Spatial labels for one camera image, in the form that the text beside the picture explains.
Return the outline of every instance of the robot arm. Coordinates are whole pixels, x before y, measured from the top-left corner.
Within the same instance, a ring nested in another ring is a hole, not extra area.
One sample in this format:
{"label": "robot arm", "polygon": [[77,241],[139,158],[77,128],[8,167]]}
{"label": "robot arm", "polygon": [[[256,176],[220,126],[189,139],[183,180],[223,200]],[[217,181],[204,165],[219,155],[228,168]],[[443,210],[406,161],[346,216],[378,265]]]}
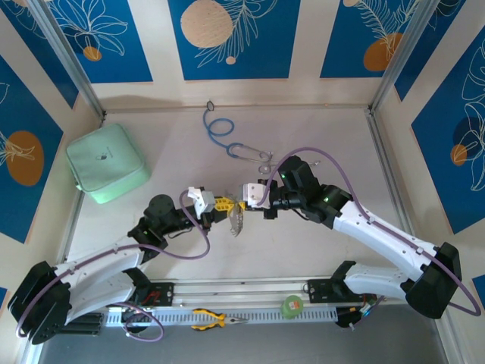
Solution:
{"label": "robot arm", "polygon": [[[333,275],[335,291],[342,293],[375,293],[406,300],[416,311],[439,319],[448,306],[457,284],[435,263],[424,256],[427,252],[443,263],[459,280],[462,279],[458,250],[444,243],[437,247],[419,240],[365,210],[367,220],[352,196],[339,187],[320,185],[310,167],[297,156],[289,157],[278,169],[283,186],[270,185],[269,198],[260,204],[266,180],[242,187],[250,209],[261,210],[264,218],[274,219],[279,210],[300,209],[309,220],[354,237],[390,260],[397,269],[372,268],[344,262]],[[386,232],[377,226],[389,229]],[[398,237],[412,241],[417,250]]]}
{"label": "robot arm", "polygon": [[[226,212],[213,209],[214,196],[203,189],[189,189],[194,206],[187,207],[189,214],[204,232],[227,217]],[[19,322],[30,302],[53,280],[68,271],[65,277],[48,289],[28,312],[22,331],[32,344],[41,344],[57,334],[65,325],[79,316],[104,306],[132,301],[141,302],[149,294],[149,279],[138,269],[144,262],[155,258],[159,252],[145,248],[167,247],[164,235],[184,231],[193,226],[182,209],[176,210],[167,195],[154,197],[138,225],[128,233],[132,239],[122,241],[83,257],[51,267],[47,262],[34,265],[19,286],[8,309]],[[105,256],[95,259],[100,254]],[[92,261],[77,270],[81,262]]]}
{"label": "robot arm", "polygon": [[[448,306],[457,284],[429,256],[443,263],[461,280],[458,250],[444,243],[441,247],[407,235],[366,211],[370,221],[381,223],[383,231],[362,216],[352,196],[339,187],[320,185],[309,165],[300,158],[289,157],[278,168],[283,186],[271,182],[269,198],[264,198],[267,181],[242,186],[246,210],[263,211],[265,219],[277,218],[279,210],[300,209],[308,218],[327,228],[335,229],[366,244],[397,268],[373,268],[344,262],[335,272],[332,289],[342,298],[348,293],[375,293],[406,300],[416,311],[432,319],[438,319]],[[201,189],[189,189],[194,206],[187,207],[188,214],[207,232],[212,223],[227,217],[227,211],[218,211],[214,196]],[[46,262],[35,265],[25,277],[8,304],[8,309],[19,322],[25,316],[21,328],[33,344],[40,344],[58,332],[59,328],[76,317],[108,304],[133,301],[140,304],[148,294],[149,280],[137,268],[153,259],[158,252],[147,247],[165,249],[164,235],[184,231],[193,226],[181,209],[176,210],[169,196],[154,197],[144,211],[138,225],[128,233],[141,244],[140,248],[123,249],[133,243],[125,240],[116,246],[88,256],[89,260],[99,253],[116,251],[68,274],[52,285],[33,308],[27,307],[40,295],[47,285],[67,271],[73,271],[77,262],[55,267]],[[410,248],[398,237],[412,240],[417,250]]]}

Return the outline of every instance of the white floor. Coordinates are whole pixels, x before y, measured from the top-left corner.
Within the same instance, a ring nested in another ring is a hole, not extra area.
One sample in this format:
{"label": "white floor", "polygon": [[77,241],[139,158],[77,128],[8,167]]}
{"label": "white floor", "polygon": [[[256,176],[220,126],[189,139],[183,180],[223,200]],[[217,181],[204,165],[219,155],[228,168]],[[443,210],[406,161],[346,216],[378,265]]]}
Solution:
{"label": "white floor", "polygon": [[[125,235],[157,194],[171,196],[178,207],[178,196],[188,186],[204,186],[215,195],[223,195],[226,191],[237,193],[240,184],[261,177],[256,164],[230,158],[210,141],[202,113],[203,109],[183,109],[108,115],[107,123],[120,123],[132,133],[153,175],[144,186],[104,205],[86,197],[69,259],[78,259]],[[218,108],[209,114],[209,120],[216,117],[231,118],[236,123],[230,136],[220,138],[222,143],[241,142],[271,150],[276,159],[301,146],[328,151],[341,163],[366,207],[398,224],[361,109]],[[308,162],[322,160],[314,168],[322,184],[344,187],[338,172],[324,157],[308,152],[300,156]],[[363,244],[323,225],[303,221],[293,212],[280,212],[274,221],[263,220],[260,212],[247,212],[237,238],[230,233],[229,221],[214,225],[208,236],[212,248],[204,259],[186,262],[159,256],[148,263],[146,274],[152,279],[279,278],[331,275],[346,259],[389,265]],[[196,231],[168,243],[167,250],[185,255],[201,253],[205,248]]]}

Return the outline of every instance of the green tape roll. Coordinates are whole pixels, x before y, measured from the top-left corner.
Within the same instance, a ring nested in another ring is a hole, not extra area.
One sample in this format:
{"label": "green tape roll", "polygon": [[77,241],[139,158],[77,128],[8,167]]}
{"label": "green tape roll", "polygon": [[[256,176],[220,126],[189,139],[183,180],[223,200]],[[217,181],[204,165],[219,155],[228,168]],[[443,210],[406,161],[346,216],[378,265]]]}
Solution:
{"label": "green tape roll", "polygon": [[281,305],[281,315],[285,319],[294,319],[303,311],[303,301],[300,297],[295,296],[294,294],[288,296],[283,305]]}

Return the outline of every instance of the mint green bag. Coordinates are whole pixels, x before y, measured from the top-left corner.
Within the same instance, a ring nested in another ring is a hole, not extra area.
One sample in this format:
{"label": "mint green bag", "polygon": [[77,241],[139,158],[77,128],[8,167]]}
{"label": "mint green bag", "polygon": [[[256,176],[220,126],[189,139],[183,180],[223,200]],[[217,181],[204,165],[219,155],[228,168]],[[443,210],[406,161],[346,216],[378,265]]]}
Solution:
{"label": "mint green bag", "polygon": [[143,154],[119,124],[74,140],[66,152],[77,188],[97,203],[111,201],[150,178]]}

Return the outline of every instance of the pliers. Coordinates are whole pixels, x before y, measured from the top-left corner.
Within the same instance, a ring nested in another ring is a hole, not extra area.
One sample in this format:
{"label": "pliers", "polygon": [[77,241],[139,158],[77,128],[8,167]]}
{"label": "pliers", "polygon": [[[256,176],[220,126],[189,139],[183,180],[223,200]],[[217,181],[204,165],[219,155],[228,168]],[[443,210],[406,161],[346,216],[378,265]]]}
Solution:
{"label": "pliers", "polygon": [[216,322],[212,322],[211,324],[208,325],[193,325],[192,328],[196,331],[207,331],[211,328],[223,328],[226,325],[232,325],[232,324],[245,324],[248,320],[240,317],[227,317],[225,313],[215,313],[212,311],[209,311],[208,309],[194,309],[193,312],[195,314],[206,314],[214,319],[217,319]]}

